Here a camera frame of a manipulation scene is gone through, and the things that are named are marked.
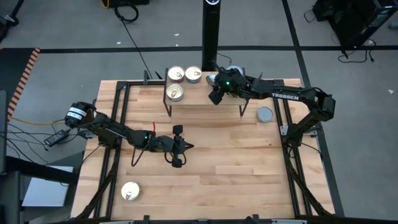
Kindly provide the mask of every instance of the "table leg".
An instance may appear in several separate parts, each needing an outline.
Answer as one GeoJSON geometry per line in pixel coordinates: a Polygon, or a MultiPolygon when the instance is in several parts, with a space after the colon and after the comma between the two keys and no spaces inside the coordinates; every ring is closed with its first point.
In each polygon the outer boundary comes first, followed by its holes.
{"type": "Polygon", "coordinates": [[[243,111],[242,111],[242,106],[239,105],[239,113],[241,116],[243,116],[244,112],[246,111],[246,108],[248,107],[249,100],[246,100],[246,104],[244,105],[243,111]]]}
{"type": "Polygon", "coordinates": [[[169,118],[172,116],[172,107],[167,106],[166,103],[164,103],[164,107],[166,108],[167,114],[169,115],[169,118]]]}

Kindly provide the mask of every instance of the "can top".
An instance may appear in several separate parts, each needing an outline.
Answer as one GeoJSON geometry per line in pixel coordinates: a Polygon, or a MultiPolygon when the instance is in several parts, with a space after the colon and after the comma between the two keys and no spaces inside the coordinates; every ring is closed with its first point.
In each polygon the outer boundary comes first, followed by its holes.
{"type": "Polygon", "coordinates": [[[184,77],[185,72],[182,67],[174,66],[169,69],[169,72],[167,73],[167,75],[172,80],[180,80],[184,77]]]}
{"type": "Polygon", "coordinates": [[[170,85],[167,88],[167,96],[173,99],[178,99],[183,95],[183,88],[179,85],[170,85]]]}
{"type": "Polygon", "coordinates": [[[122,187],[122,197],[126,200],[134,200],[139,194],[139,186],[134,182],[127,182],[122,187]]]}
{"type": "Polygon", "coordinates": [[[201,77],[201,70],[200,70],[200,68],[198,68],[196,66],[189,67],[185,71],[185,76],[189,80],[197,80],[201,77]]]}

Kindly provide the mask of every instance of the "floor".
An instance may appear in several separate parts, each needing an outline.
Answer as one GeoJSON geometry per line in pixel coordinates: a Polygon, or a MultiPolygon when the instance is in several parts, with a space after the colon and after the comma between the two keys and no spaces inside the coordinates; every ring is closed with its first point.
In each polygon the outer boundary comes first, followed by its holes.
{"type": "MultiPolygon", "coordinates": [[[[327,23],[307,23],[303,18],[315,0],[287,2],[301,46],[337,46],[327,23]]],[[[0,9],[12,10],[15,4],[16,0],[2,1],[0,9]]],[[[201,1],[151,0],[149,5],[138,8],[140,17],[127,25],[138,46],[201,46],[201,1]]],[[[252,0],[244,4],[228,0],[222,2],[221,8],[219,45],[293,46],[281,0],[252,0]]],[[[121,13],[127,17],[130,11],[123,9],[121,13]]],[[[10,30],[0,47],[133,47],[113,11],[103,9],[97,1],[84,0],[76,5],[73,1],[30,0],[22,5],[18,18],[20,24],[10,30]]],[[[397,20],[398,14],[391,18],[397,20]]],[[[398,45],[398,30],[388,29],[389,22],[372,36],[378,45],[398,45]]],[[[220,53],[231,57],[233,64],[245,67],[248,75],[264,72],[263,78],[302,77],[294,50],[220,53]]],[[[398,96],[389,91],[398,91],[398,51],[375,50],[375,62],[349,64],[337,61],[341,52],[336,50],[302,54],[311,84],[333,94],[337,101],[335,118],[323,126],[345,215],[398,220],[398,165],[394,161],[398,151],[393,141],[397,134],[394,124],[398,121],[398,96]]],[[[150,70],[162,75],[166,67],[201,63],[198,51],[144,52],[143,56],[150,70]]],[[[363,58],[364,52],[359,51],[350,59],[363,58]]],[[[227,66],[228,60],[219,57],[218,63],[227,66]]],[[[40,54],[14,117],[36,122],[62,119],[73,102],[96,98],[101,80],[141,79],[144,69],[135,52],[40,54]]],[[[26,131],[53,131],[48,126],[11,124],[26,131]]],[[[33,160],[45,163],[23,144],[18,146],[33,160]]],[[[49,152],[34,146],[46,161],[52,162],[81,152],[85,141],[76,138],[49,152]]],[[[35,221],[54,222],[67,216],[68,207],[35,221]]]]}

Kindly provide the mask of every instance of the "white round object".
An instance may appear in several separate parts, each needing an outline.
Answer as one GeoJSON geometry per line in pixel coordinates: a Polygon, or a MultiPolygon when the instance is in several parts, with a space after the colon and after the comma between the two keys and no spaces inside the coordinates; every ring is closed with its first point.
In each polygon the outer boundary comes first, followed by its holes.
{"type": "Polygon", "coordinates": [[[217,5],[220,2],[220,0],[206,0],[206,2],[208,4],[211,4],[212,6],[214,6],[214,5],[217,5]]]}
{"type": "Polygon", "coordinates": [[[189,83],[195,84],[200,81],[201,78],[201,70],[196,66],[192,66],[186,69],[185,78],[189,83]]]}
{"type": "Polygon", "coordinates": [[[234,69],[234,68],[238,69],[239,72],[241,73],[241,75],[243,75],[243,69],[242,69],[241,67],[239,67],[239,66],[230,65],[230,66],[228,66],[228,68],[226,68],[226,69],[229,70],[229,69],[234,69]]]}
{"type": "Polygon", "coordinates": [[[274,117],[274,113],[266,106],[260,108],[257,111],[257,119],[262,123],[270,122],[272,120],[272,117],[274,117]]]}
{"type": "Polygon", "coordinates": [[[181,83],[185,78],[185,71],[182,67],[174,66],[169,69],[167,74],[174,83],[181,83]]]}
{"type": "Polygon", "coordinates": [[[127,182],[122,187],[122,197],[125,200],[134,200],[139,195],[139,186],[134,182],[127,182]]]}
{"type": "Polygon", "coordinates": [[[215,86],[215,84],[214,84],[215,79],[216,79],[216,74],[214,74],[214,73],[211,73],[210,75],[208,75],[208,76],[206,77],[207,85],[208,85],[211,89],[213,89],[213,87],[215,86]]]}

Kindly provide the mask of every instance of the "shelf leg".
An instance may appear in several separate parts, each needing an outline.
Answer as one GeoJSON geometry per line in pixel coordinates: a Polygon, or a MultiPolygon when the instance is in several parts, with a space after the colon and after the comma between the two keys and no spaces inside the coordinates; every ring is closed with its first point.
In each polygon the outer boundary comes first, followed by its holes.
{"type": "Polygon", "coordinates": [[[242,106],[239,105],[239,113],[240,113],[241,117],[243,116],[244,112],[246,111],[248,104],[249,104],[249,100],[246,100],[246,104],[244,105],[243,111],[242,111],[242,106]]]}

